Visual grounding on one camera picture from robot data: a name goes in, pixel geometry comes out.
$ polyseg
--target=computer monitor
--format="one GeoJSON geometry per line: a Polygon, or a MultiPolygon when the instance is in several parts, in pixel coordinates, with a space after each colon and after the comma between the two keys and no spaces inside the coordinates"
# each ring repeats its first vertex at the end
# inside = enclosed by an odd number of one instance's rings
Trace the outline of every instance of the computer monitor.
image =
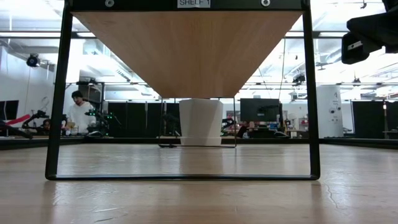
{"type": "Polygon", "coordinates": [[[0,101],[0,119],[13,120],[17,119],[19,100],[0,101]]]}
{"type": "Polygon", "coordinates": [[[278,121],[279,99],[241,99],[241,121],[278,121]]]}

